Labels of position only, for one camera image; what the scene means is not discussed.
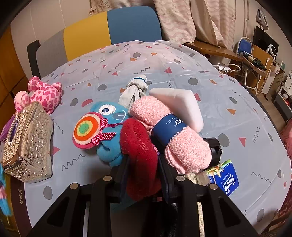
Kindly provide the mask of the wooden wardrobe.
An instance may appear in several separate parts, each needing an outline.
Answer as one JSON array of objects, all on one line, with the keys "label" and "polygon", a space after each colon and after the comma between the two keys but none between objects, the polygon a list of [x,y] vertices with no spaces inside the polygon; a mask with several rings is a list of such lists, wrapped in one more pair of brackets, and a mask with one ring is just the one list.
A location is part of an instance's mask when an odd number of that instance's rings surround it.
[{"label": "wooden wardrobe", "polygon": [[1,128],[10,120],[15,112],[14,97],[23,90],[27,90],[28,79],[21,67],[16,54],[11,28],[8,26],[1,35]]}]

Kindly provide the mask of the pink rolled washcloth blue band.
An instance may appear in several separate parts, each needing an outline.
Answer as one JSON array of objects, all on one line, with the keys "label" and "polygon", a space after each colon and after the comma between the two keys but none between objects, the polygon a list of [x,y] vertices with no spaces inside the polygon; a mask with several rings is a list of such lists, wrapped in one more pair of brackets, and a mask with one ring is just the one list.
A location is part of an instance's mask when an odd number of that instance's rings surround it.
[{"label": "pink rolled washcloth blue band", "polygon": [[179,174],[198,173],[210,165],[209,143],[155,97],[144,96],[136,100],[129,114],[156,138],[169,165]]}]

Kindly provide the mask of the blue plush monster toy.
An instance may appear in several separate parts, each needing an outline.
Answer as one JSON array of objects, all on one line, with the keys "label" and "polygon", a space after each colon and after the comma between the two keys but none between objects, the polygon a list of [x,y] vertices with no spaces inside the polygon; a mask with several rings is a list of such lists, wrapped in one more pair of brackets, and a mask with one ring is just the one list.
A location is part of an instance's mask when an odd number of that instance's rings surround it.
[{"label": "blue plush monster toy", "polygon": [[120,134],[123,123],[130,118],[128,109],[108,101],[97,102],[76,123],[72,141],[77,148],[97,148],[97,155],[111,167],[122,162]]}]

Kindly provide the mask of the wooden side table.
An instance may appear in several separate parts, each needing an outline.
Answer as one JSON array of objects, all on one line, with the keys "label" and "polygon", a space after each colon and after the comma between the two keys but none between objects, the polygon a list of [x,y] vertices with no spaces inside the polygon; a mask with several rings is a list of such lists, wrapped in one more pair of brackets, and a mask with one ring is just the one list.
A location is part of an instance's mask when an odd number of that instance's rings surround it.
[{"label": "wooden side table", "polygon": [[189,47],[200,54],[204,55],[205,57],[208,56],[219,56],[227,59],[231,59],[234,61],[241,62],[242,58],[233,51],[224,48],[224,47],[216,47],[214,45],[195,40],[192,43],[184,43],[184,46]]}]

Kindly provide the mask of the knotted grey white sock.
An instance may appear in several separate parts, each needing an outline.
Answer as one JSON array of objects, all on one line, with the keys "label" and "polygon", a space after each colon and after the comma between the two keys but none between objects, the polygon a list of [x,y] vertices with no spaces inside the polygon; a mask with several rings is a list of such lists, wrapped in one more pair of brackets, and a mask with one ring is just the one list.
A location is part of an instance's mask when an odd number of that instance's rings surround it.
[{"label": "knotted grey white sock", "polygon": [[146,96],[147,90],[147,77],[145,75],[137,75],[127,83],[126,90],[121,94],[118,104],[130,109],[136,100]]}]

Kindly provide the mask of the pink patterned curtain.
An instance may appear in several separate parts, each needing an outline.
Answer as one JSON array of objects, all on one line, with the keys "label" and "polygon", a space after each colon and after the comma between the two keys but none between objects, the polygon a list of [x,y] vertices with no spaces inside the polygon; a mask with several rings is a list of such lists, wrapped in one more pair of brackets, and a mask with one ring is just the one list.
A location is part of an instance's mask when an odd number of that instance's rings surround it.
[{"label": "pink patterned curtain", "polygon": [[164,39],[191,43],[196,39],[232,49],[235,1],[90,1],[89,15],[131,6],[150,6],[159,18]]}]

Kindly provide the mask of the grey yellow blue chair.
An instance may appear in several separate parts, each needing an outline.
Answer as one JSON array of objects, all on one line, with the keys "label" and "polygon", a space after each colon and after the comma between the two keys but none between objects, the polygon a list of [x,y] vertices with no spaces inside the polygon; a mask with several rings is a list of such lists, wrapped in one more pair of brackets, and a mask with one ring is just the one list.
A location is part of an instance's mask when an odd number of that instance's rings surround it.
[{"label": "grey yellow blue chair", "polygon": [[156,12],[149,6],[109,10],[78,21],[48,40],[27,46],[32,75],[43,78],[63,64],[109,45],[162,39]]}]

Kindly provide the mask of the white sponge block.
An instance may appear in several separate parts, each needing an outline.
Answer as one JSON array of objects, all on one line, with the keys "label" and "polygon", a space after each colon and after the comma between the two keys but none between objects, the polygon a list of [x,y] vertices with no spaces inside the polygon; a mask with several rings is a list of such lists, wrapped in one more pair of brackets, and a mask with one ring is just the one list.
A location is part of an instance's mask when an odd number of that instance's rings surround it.
[{"label": "white sponge block", "polygon": [[199,133],[204,126],[200,108],[192,91],[177,88],[153,88],[149,95],[168,106],[171,112]]}]

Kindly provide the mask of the ornate silver tissue box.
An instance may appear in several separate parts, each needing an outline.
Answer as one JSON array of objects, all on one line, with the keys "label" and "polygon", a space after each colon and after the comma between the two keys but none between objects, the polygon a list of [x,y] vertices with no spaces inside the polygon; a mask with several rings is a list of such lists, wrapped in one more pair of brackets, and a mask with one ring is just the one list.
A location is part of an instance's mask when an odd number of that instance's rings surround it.
[{"label": "ornate silver tissue box", "polygon": [[17,113],[4,143],[1,162],[4,172],[27,183],[50,178],[53,128],[51,117],[39,102]]}]

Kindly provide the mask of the blue tissue packet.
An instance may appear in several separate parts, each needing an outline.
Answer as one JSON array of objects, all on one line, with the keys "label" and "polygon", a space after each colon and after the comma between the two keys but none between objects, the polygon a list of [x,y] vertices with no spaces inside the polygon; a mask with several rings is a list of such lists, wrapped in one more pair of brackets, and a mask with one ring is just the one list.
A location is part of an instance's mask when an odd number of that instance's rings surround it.
[{"label": "blue tissue packet", "polygon": [[206,170],[210,183],[215,183],[227,196],[239,187],[239,180],[231,160]]}]

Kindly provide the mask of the blue doll pink dress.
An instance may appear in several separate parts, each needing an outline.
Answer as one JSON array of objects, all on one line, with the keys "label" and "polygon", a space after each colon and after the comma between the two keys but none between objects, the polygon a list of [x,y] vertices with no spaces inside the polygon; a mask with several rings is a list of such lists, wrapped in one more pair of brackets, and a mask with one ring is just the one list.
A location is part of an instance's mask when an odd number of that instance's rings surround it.
[{"label": "blue doll pink dress", "polygon": [[12,216],[11,209],[7,200],[7,193],[5,190],[6,182],[2,165],[0,166],[0,206],[1,211],[5,216]]}]

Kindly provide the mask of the red fuzzy sock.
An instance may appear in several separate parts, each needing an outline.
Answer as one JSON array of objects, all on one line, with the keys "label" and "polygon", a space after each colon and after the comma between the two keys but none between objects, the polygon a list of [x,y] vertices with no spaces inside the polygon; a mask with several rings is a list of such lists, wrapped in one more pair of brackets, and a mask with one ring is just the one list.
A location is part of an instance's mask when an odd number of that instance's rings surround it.
[{"label": "red fuzzy sock", "polygon": [[120,132],[120,147],[129,158],[126,192],[134,201],[156,194],[160,180],[156,176],[158,155],[146,128],[136,119],[127,119]]}]

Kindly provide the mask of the black cylindrical bottle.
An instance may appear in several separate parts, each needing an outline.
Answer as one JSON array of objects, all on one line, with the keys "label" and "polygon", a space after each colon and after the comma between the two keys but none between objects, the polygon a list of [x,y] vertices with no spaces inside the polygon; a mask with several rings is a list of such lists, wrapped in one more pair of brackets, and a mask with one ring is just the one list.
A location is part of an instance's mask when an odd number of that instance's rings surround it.
[{"label": "black cylindrical bottle", "polygon": [[209,144],[211,150],[211,162],[208,166],[208,168],[211,168],[220,163],[223,151],[217,138],[204,138],[204,141]]}]

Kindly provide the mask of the blue folding chair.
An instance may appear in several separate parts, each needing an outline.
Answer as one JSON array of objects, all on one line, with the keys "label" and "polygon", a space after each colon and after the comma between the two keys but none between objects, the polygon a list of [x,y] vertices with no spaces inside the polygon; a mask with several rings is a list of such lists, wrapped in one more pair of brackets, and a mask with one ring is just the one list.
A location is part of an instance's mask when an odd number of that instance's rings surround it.
[{"label": "blue folding chair", "polygon": [[241,52],[252,53],[252,42],[246,36],[243,36],[238,42],[236,53],[240,55]]}]

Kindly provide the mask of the pink spotted plush toy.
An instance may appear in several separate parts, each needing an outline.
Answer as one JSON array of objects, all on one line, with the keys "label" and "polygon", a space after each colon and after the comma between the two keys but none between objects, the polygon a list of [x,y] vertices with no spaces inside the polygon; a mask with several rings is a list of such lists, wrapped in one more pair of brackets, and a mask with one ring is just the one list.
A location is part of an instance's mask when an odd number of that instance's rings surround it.
[{"label": "pink spotted plush toy", "polygon": [[20,91],[15,95],[14,106],[16,113],[23,110],[33,102],[39,102],[47,114],[52,114],[58,106],[62,96],[62,84],[60,82],[48,84],[34,76],[28,82],[28,91]]}]

